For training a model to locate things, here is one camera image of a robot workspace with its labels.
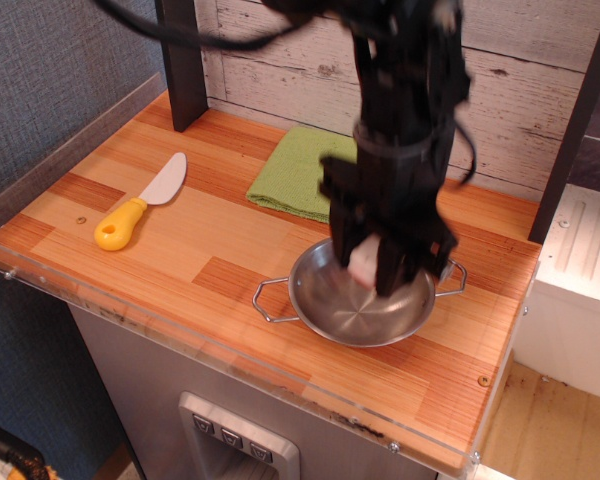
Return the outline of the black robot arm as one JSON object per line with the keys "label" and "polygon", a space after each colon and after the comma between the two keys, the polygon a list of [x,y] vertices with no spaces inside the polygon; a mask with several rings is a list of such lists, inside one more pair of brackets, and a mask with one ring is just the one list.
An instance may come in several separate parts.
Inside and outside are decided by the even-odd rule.
{"label": "black robot arm", "polygon": [[301,24],[330,12],[353,38],[361,90],[357,157],[325,156],[334,254],[380,296],[421,270],[441,276],[457,241],[437,210],[469,93],[458,1],[273,1]]}

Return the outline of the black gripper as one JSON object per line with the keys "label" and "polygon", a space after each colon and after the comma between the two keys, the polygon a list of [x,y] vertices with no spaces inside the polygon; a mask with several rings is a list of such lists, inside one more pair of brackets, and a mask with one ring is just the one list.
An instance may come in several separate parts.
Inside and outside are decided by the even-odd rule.
{"label": "black gripper", "polygon": [[380,237],[375,289],[390,297],[425,270],[443,279],[457,240],[437,210],[455,132],[442,129],[411,145],[357,134],[353,162],[324,156],[320,191],[330,201],[334,257],[348,267],[355,248]]}

